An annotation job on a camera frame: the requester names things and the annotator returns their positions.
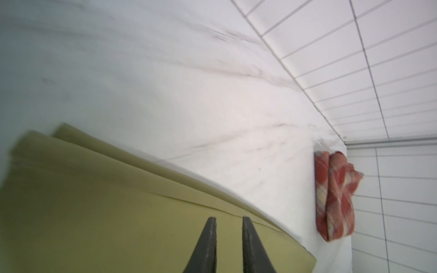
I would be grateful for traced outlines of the olive green skirt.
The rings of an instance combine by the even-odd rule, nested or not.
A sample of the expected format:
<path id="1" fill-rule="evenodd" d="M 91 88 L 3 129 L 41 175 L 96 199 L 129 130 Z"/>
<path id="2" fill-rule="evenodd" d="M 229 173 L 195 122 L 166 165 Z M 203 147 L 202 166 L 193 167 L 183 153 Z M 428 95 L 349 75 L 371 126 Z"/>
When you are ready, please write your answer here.
<path id="1" fill-rule="evenodd" d="M 208 218 L 217 271 L 243 271 L 251 218 L 274 269 L 310 273 L 316 258 L 258 209 L 216 187 L 62 124 L 28 131 L 1 188 L 3 273 L 181 273 Z"/>

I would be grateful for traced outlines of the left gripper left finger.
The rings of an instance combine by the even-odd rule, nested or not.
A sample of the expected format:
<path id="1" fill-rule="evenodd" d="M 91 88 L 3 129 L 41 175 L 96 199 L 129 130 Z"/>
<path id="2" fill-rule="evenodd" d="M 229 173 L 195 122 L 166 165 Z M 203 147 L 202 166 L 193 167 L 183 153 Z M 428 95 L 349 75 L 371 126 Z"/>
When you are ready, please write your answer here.
<path id="1" fill-rule="evenodd" d="M 217 223 L 209 217 L 199 237 L 184 273 L 216 273 Z"/>

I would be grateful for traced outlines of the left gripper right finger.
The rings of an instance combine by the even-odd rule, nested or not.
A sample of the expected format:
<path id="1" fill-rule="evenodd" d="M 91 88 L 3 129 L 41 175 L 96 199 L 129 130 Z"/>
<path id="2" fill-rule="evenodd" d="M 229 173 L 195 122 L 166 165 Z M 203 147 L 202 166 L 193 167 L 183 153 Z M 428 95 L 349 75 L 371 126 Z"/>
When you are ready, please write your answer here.
<path id="1" fill-rule="evenodd" d="M 250 217 L 242 219 L 244 273 L 276 273 Z"/>

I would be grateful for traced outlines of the red plaid skirt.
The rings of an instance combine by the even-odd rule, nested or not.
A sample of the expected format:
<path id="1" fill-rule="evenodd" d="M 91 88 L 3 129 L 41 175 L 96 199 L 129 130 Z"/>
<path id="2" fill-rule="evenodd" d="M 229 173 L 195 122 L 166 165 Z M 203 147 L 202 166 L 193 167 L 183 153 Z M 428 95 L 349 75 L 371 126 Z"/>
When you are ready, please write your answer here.
<path id="1" fill-rule="evenodd" d="M 347 237 L 355 229 L 352 198 L 364 174 L 340 151 L 316 152 L 316 228 L 326 242 Z"/>

